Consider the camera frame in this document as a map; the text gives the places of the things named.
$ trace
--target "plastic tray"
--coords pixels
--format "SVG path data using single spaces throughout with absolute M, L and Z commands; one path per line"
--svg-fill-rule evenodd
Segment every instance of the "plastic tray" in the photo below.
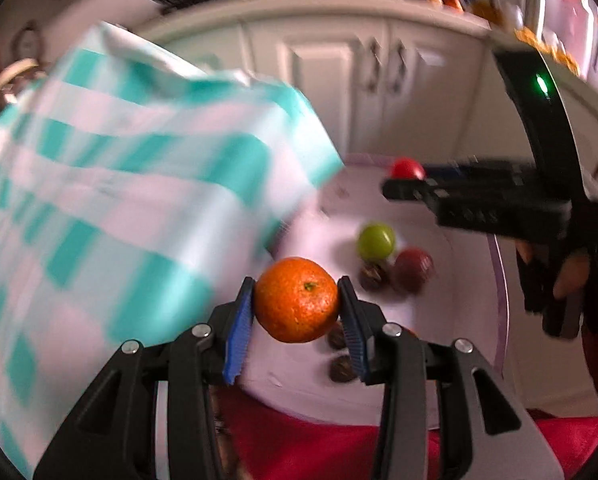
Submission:
M 335 280 L 350 276 L 359 298 L 379 304 L 387 320 L 439 344 L 468 338 L 501 371 L 508 301 L 495 238 L 439 228 L 423 205 L 388 202 L 380 193 L 385 175 L 381 167 L 346 166 L 319 200 L 292 222 L 276 257 L 303 256 L 320 264 Z M 368 294 L 359 286 L 361 261 L 355 241 L 369 221 L 391 225 L 398 249 L 418 246 L 431 254 L 436 276 L 418 298 L 404 300 L 390 290 Z M 325 338 L 281 344 L 255 322 L 241 385 L 268 406 L 302 420 L 376 426 L 383 386 L 368 387 L 359 381 L 335 384 L 328 377 L 330 360 L 345 352 L 332 351 Z M 432 383 L 427 410 L 429 426 L 438 427 Z

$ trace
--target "checkered cloth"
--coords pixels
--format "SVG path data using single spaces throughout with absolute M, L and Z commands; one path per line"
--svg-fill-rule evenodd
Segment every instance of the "checkered cloth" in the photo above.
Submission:
M 172 340 L 233 300 L 341 166 L 298 91 L 207 75 L 107 24 L 8 107 L 0 446 L 19 471 L 124 340 Z

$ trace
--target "green ball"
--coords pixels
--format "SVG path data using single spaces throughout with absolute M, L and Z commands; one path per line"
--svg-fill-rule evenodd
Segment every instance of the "green ball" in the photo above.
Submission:
M 366 225 L 357 239 L 357 253 L 362 260 L 374 262 L 385 260 L 393 254 L 395 236 L 390 225 L 372 223 Z

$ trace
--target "green led indicator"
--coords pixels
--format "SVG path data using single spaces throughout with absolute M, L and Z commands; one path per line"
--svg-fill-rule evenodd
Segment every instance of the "green led indicator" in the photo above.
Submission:
M 539 85 L 539 88 L 544 93 L 544 95 L 548 97 L 548 85 L 546 84 L 546 80 L 540 75 L 537 76 L 537 84 Z

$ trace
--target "silver screw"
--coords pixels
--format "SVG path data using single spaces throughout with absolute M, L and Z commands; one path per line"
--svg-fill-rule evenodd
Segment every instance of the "silver screw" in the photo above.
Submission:
M 126 341 L 121 345 L 121 351 L 128 355 L 136 354 L 139 351 L 139 348 L 139 342 L 134 339 L 130 339 L 130 341 Z
M 192 335 L 195 337 L 208 337 L 212 331 L 213 329 L 210 328 L 210 325 L 205 323 L 199 323 L 192 327 Z
M 473 344 L 468 339 L 457 339 L 455 348 L 463 354 L 470 354 L 473 351 Z
M 381 327 L 381 331 L 390 337 L 399 337 L 401 335 L 401 327 L 397 323 L 386 323 Z

